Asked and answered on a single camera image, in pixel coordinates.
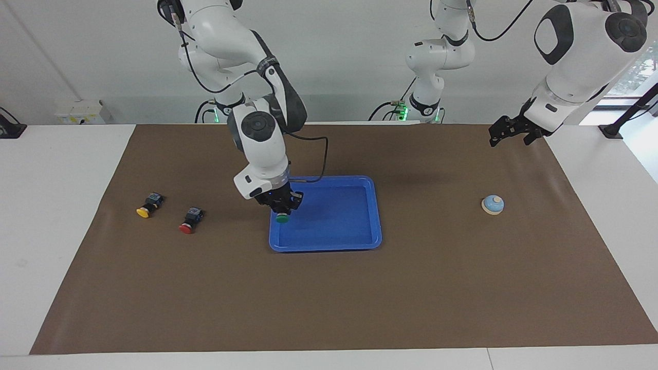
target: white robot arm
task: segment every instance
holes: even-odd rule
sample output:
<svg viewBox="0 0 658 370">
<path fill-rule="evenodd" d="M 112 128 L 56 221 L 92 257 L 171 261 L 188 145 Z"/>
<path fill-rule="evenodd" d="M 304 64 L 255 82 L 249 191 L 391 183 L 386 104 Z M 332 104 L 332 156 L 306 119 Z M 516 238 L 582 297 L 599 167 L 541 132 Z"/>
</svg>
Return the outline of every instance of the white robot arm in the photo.
<svg viewBox="0 0 658 370">
<path fill-rule="evenodd" d="M 516 118 L 489 128 L 491 146 L 527 133 L 526 145 L 550 136 L 577 108 L 599 96 L 626 70 L 647 39 L 647 11 L 639 0 L 558 1 L 535 31 L 535 45 L 550 72 Z"/>
<path fill-rule="evenodd" d="M 199 45 L 194 45 L 188 50 L 181 46 L 178 50 L 178 60 L 190 72 L 192 71 L 190 65 L 193 65 L 194 72 L 203 80 L 205 86 L 216 91 L 223 90 L 215 94 L 214 105 L 217 115 L 228 117 L 234 107 L 244 104 L 248 100 L 248 97 L 240 89 L 239 81 L 226 88 L 238 78 L 235 72 L 227 69 L 239 65 L 234 61 L 217 59 L 201 50 Z"/>
<path fill-rule="evenodd" d="M 182 51 L 179 51 L 185 53 L 184 60 L 189 55 L 193 67 L 196 64 L 192 59 L 201 63 L 203 70 L 209 71 L 202 78 L 214 82 L 215 87 L 224 85 L 225 88 L 226 77 L 211 76 L 214 70 L 222 72 L 229 66 L 251 63 L 272 88 L 271 94 L 233 106 L 228 115 L 228 126 L 236 146 L 249 161 L 249 165 L 234 178 L 240 194 L 245 199 L 255 198 L 260 204 L 269 206 L 285 221 L 291 211 L 299 207 L 303 194 L 291 190 L 283 134 L 301 130 L 307 112 L 260 35 L 240 24 L 234 16 L 234 10 L 241 4 L 241 0 L 158 1 L 166 19 L 177 26 L 184 39 Z M 197 53 L 194 53 L 196 47 L 192 53 L 189 51 L 182 22 L 187 22 L 191 29 L 200 49 Z M 222 89 L 213 93 L 219 94 Z M 229 97 L 227 100 L 221 96 L 222 100 L 233 102 L 238 96 Z"/>
<path fill-rule="evenodd" d="M 466 0 L 437 3 L 434 24 L 442 37 L 416 42 L 407 55 L 407 65 L 417 77 L 415 89 L 405 102 L 409 108 L 407 119 L 411 120 L 428 122 L 438 114 L 444 87 L 443 78 L 436 75 L 438 71 L 464 68 L 475 59 Z"/>
</svg>

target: green button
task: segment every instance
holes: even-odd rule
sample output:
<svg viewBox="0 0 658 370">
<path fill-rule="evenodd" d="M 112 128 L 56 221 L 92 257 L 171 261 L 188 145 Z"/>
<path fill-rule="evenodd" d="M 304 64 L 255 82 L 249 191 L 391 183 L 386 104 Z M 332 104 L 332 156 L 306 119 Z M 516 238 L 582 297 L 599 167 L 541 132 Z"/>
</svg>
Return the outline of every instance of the green button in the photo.
<svg viewBox="0 0 658 370">
<path fill-rule="evenodd" d="M 276 222 L 278 222 L 280 224 L 288 223 L 288 221 L 290 221 L 290 216 L 288 216 L 288 215 L 276 216 Z"/>
</svg>

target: plastic tray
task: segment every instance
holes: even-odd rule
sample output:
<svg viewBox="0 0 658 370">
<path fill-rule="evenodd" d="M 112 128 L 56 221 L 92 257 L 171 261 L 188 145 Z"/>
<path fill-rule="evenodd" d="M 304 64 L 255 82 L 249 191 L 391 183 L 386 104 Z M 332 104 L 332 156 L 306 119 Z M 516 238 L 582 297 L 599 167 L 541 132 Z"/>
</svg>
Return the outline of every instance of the plastic tray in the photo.
<svg viewBox="0 0 658 370">
<path fill-rule="evenodd" d="M 374 182 L 367 176 L 327 176 L 293 183 L 304 200 L 290 222 L 270 218 L 270 247 L 277 252 L 371 250 L 382 243 Z"/>
</svg>

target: black cable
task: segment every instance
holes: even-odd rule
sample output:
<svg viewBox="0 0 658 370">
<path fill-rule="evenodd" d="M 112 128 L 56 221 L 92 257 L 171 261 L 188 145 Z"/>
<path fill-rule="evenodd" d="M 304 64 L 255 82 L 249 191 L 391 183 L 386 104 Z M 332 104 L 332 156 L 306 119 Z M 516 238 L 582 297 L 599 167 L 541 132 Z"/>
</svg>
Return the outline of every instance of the black cable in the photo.
<svg viewBox="0 0 658 370">
<path fill-rule="evenodd" d="M 173 22 L 169 22 L 169 19 L 167 19 L 167 18 L 165 17 L 165 15 L 162 13 L 162 8 L 160 8 L 160 4 L 161 4 L 161 3 L 162 3 L 162 1 L 158 1 L 158 14 L 160 15 L 160 18 L 164 19 L 165 22 L 169 23 L 171 26 L 173 26 L 174 28 L 176 28 L 176 25 L 175 25 Z M 183 35 L 187 36 L 188 39 L 190 39 L 190 40 L 192 40 L 192 41 L 196 41 L 192 36 L 190 36 L 190 35 L 188 35 L 187 33 L 185 33 L 185 31 L 181 31 L 181 32 L 183 32 Z"/>
<path fill-rule="evenodd" d="M 439 124 L 443 124 L 445 118 L 445 108 L 439 108 L 439 113 L 441 113 L 441 111 L 443 111 L 443 116 L 441 116 L 441 122 L 439 122 Z"/>
<path fill-rule="evenodd" d="M 387 106 L 387 105 L 391 105 L 391 102 L 390 102 L 390 101 L 387 101 L 387 102 L 381 104 L 379 107 L 377 107 L 377 109 L 375 109 L 374 112 L 372 112 L 372 114 L 370 115 L 370 118 L 368 118 L 368 120 L 372 120 L 372 118 L 375 116 L 375 114 L 377 114 L 377 112 L 378 112 L 381 108 L 384 108 L 384 107 Z"/>
<path fill-rule="evenodd" d="M 411 80 L 411 83 L 409 84 L 409 87 L 407 88 L 405 93 L 402 94 L 402 97 L 400 98 L 400 100 L 402 100 L 402 101 L 405 100 L 405 96 L 407 96 L 407 93 L 409 92 L 409 90 L 411 90 L 411 86 L 413 86 L 413 83 L 416 82 L 417 79 L 418 79 L 418 77 L 414 77 L 413 80 Z"/>
<path fill-rule="evenodd" d="M 221 88 L 221 89 L 219 89 L 219 90 L 217 90 L 217 91 L 210 90 L 209 88 L 207 88 L 207 87 L 201 82 L 201 80 L 200 80 L 199 77 L 197 76 L 196 71 L 194 71 L 194 66 L 192 66 L 192 60 L 190 59 L 190 51 L 188 50 L 188 43 L 185 41 L 185 37 L 184 37 L 183 35 L 181 35 L 181 39 L 183 40 L 183 44 L 182 44 L 181 46 L 185 49 L 185 56 L 188 58 L 188 64 L 190 65 L 190 71 L 192 71 L 192 74 L 194 75 L 194 78 L 197 80 L 197 82 L 199 82 L 199 85 L 200 85 L 205 91 L 207 91 L 207 92 L 209 92 L 209 93 L 222 93 L 222 92 L 225 92 L 228 88 L 230 88 L 231 86 L 233 86 L 233 84 L 235 84 L 239 79 L 241 79 L 241 78 L 243 78 L 244 76 L 247 76 L 247 75 L 249 75 L 249 74 L 257 73 L 257 72 L 258 72 L 258 71 L 256 71 L 255 69 L 252 69 L 252 70 L 250 70 L 250 71 L 248 71 L 248 72 L 244 72 L 240 77 L 236 78 L 233 82 L 231 82 L 230 84 L 224 86 L 223 88 Z"/>
<path fill-rule="evenodd" d="M 505 35 L 505 34 L 506 34 L 506 33 L 512 28 L 512 26 L 514 26 L 514 24 L 517 23 L 517 21 L 519 20 L 519 18 L 523 15 L 523 13 L 525 13 L 526 9 L 530 6 L 530 4 L 532 4 L 533 1 L 534 1 L 534 0 L 529 0 L 529 1 L 528 1 L 528 3 L 526 4 L 526 6 L 524 6 L 523 9 L 521 9 L 521 12 L 519 12 L 519 14 L 516 16 L 516 18 L 514 18 L 514 20 L 512 21 L 512 23 L 510 23 L 509 26 L 507 26 L 507 28 L 506 28 L 506 29 L 503 31 L 503 33 L 501 33 L 500 35 L 498 35 L 498 36 L 496 36 L 496 37 L 494 37 L 494 38 L 485 38 L 485 37 L 482 36 L 482 35 L 480 34 L 480 32 L 478 31 L 478 28 L 477 28 L 477 25 L 476 25 L 474 19 L 473 19 L 473 21 L 471 22 L 471 24 L 472 24 L 472 26 L 473 26 L 473 31 L 475 31 L 475 34 L 476 34 L 476 35 L 477 35 L 482 41 L 486 41 L 486 42 L 496 41 L 496 40 L 498 40 L 499 38 L 503 37 L 503 36 L 504 36 L 504 35 Z M 466 0 L 466 2 L 467 2 L 467 4 L 468 4 L 468 6 L 472 7 L 470 0 Z"/>
<path fill-rule="evenodd" d="M 13 118 L 13 119 L 16 121 L 17 124 L 20 124 L 20 121 L 19 121 L 18 119 L 16 119 L 16 117 L 14 117 L 13 114 L 9 113 L 8 110 L 6 110 L 5 108 L 2 108 L 2 107 L 0 107 L 0 109 L 2 109 L 3 112 L 5 112 L 5 113 L 8 114 L 11 118 Z"/>
<path fill-rule="evenodd" d="M 656 101 L 652 106 L 650 106 L 649 108 L 647 108 L 647 110 L 644 111 L 643 113 L 641 113 L 640 115 L 637 115 L 637 116 L 635 116 L 635 117 L 633 117 L 633 118 L 631 118 L 631 119 L 628 119 L 628 120 L 634 120 L 634 119 L 638 119 L 638 118 L 644 116 L 644 115 L 647 114 L 650 110 L 652 110 L 653 108 L 655 108 L 656 105 L 658 105 L 658 101 Z"/>
<path fill-rule="evenodd" d="M 206 113 L 215 113 L 215 111 L 212 109 L 206 109 L 205 111 L 203 111 L 203 114 L 201 115 L 201 123 L 205 123 Z"/>
<path fill-rule="evenodd" d="M 199 117 L 201 116 L 201 111 L 208 104 L 210 103 L 206 100 L 199 106 L 199 108 L 197 109 L 197 114 L 194 116 L 194 123 L 199 123 Z"/>
<path fill-rule="evenodd" d="M 391 118 L 388 119 L 388 120 L 391 120 L 391 119 L 393 118 L 393 116 L 395 115 L 395 112 L 397 112 L 397 111 L 394 109 L 394 110 L 392 110 L 392 111 L 386 113 L 386 114 L 384 115 L 384 118 L 382 118 L 382 120 L 386 120 L 386 116 L 388 116 L 388 115 L 391 115 Z"/>
<path fill-rule="evenodd" d="M 652 15 L 653 11 L 656 10 L 656 6 L 653 4 L 653 1 L 651 0 L 640 0 L 642 3 L 648 4 L 649 7 L 651 8 L 647 15 Z"/>
<path fill-rule="evenodd" d="M 324 172 L 326 171 L 327 168 L 327 156 L 329 154 L 329 138 L 326 136 L 319 136 L 317 138 L 306 138 L 304 136 L 299 136 L 295 135 L 291 132 L 286 131 L 285 128 L 281 127 L 281 131 L 283 131 L 285 134 L 290 135 L 291 137 L 298 139 L 298 140 L 304 140 L 306 142 L 316 142 L 318 140 L 324 140 L 324 159 L 322 160 L 322 172 L 320 173 L 320 176 L 316 178 L 315 180 L 305 180 L 302 178 L 291 178 L 290 182 L 304 182 L 306 184 L 314 184 L 316 182 L 320 182 L 324 178 Z"/>
</svg>

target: brown work surface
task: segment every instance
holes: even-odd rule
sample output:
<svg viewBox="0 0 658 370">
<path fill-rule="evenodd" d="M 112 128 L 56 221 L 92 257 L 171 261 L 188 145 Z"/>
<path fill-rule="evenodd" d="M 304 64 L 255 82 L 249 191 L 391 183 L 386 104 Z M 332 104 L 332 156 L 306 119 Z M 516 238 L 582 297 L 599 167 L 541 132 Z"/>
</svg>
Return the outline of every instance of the brown work surface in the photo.
<svg viewBox="0 0 658 370">
<path fill-rule="evenodd" d="M 268 209 L 234 188 L 246 161 L 227 127 L 139 126 L 31 353 L 658 342 L 545 141 L 492 149 L 486 126 L 462 125 L 303 134 L 331 138 L 329 175 L 374 180 L 377 250 L 273 252 Z M 319 171 L 321 143 L 286 142 L 293 174 Z M 141 219 L 151 191 L 167 200 Z M 488 194 L 501 215 L 482 210 Z M 190 236 L 191 206 L 207 215 Z"/>
</svg>

